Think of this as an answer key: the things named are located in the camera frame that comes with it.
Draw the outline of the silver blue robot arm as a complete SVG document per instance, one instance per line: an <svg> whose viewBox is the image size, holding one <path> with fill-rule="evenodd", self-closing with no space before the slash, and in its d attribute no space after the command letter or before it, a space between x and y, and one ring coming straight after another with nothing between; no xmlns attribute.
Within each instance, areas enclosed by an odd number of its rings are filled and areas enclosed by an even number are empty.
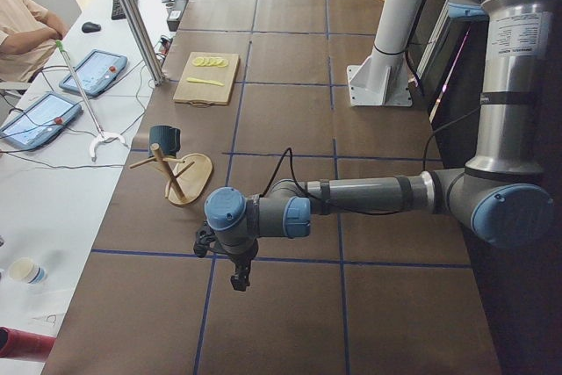
<svg viewBox="0 0 562 375"><path fill-rule="evenodd" d="M554 204L538 184L534 123L560 10L561 0L449 0L451 18L488 23L477 147L463 167L414 177L273 179L251 197L222 187L205 201L195 254L227 256L235 267L232 287L245 291L259 239L306 237L315 214L447 213L498 248L541 237Z"/></svg>

